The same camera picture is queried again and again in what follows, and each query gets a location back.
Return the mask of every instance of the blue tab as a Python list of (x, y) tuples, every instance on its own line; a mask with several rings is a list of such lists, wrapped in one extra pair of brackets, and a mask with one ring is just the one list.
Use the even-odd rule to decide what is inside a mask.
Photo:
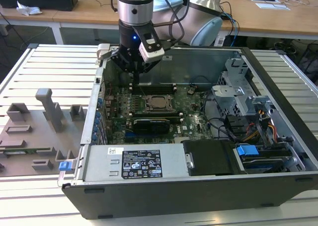
[(60, 171), (69, 171), (69, 170), (72, 170), (72, 163), (69, 162), (69, 161), (62, 161), (60, 162), (60, 165), (59, 165), (59, 170)]
[(239, 155), (259, 155), (255, 145), (240, 145), (237, 151)]

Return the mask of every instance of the power supply label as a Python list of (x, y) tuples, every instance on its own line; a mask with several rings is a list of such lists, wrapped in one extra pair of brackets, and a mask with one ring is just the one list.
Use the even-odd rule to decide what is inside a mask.
[(124, 179), (162, 177), (160, 150), (123, 151)]

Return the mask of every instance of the desk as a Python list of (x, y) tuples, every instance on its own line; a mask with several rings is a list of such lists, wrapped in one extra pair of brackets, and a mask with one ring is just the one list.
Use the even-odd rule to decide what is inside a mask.
[[(24, 16), (15, 9), (1, 11), (13, 25), (49, 26), (57, 44), (63, 44), (61, 27), (118, 29), (118, 14), (110, 7), (110, 0), (79, 0), (73, 11), (43, 10), (41, 15)], [(250, 0), (222, 0), (231, 3), (233, 17), (240, 24), (242, 36), (318, 40), (318, 7), (298, 6), (286, 10), (260, 9)], [(309, 0), (318, 5), (318, 0)], [(226, 12), (229, 7), (223, 5)], [(6, 21), (0, 18), (0, 24)], [(231, 29), (231, 23), (224, 21), (219, 37), (224, 37)]]
[[(228, 1), (232, 6), (232, 15), (240, 24), (240, 36), (287, 38), (318, 40), (318, 0), (309, 0), (307, 6), (295, 1), (286, 5), (290, 11), (260, 9), (250, 0), (221, 0)], [(224, 11), (230, 12), (228, 5), (223, 4)], [(224, 21), (221, 36), (226, 36), (231, 29), (230, 21)]]
[[(0, 9), (1, 13), (12, 25), (48, 26), (52, 28), (56, 43), (63, 45), (61, 27), (92, 28), (92, 29), (118, 29), (118, 14), (110, 7), (110, 0), (79, 0), (73, 11), (45, 10), (40, 15), (25, 16), (14, 8)], [(0, 25), (7, 22), (0, 16)]]

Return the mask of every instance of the table leg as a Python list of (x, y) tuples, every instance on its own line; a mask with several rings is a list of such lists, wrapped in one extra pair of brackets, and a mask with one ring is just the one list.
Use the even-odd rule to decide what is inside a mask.
[(8, 35), (8, 32), (5, 28), (6, 25), (0, 25), (0, 33), (2, 36), (7, 36)]
[(223, 46), (225, 37), (228, 35), (227, 31), (220, 31), (215, 39), (214, 46)]
[(95, 41), (99, 41), (98, 29), (93, 29)]
[(52, 26), (52, 31), (57, 45), (64, 45), (61, 29), (58, 26)]

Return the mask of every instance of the paper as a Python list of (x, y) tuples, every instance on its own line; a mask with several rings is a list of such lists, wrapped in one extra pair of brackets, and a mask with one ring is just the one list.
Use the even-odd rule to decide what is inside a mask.
[(259, 8), (262, 9), (275, 9), (275, 10), (290, 10), (285, 5), (272, 4), (272, 3), (256, 3)]
[(29, 15), (41, 14), (42, 13), (40, 8), (38, 8), (36, 6), (28, 7), (28, 6), (20, 4), (18, 1), (16, 1), (16, 2), (18, 4), (18, 7), (16, 8), (16, 10), (19, 13), (23, 14), (23, 15), (29, 16)]

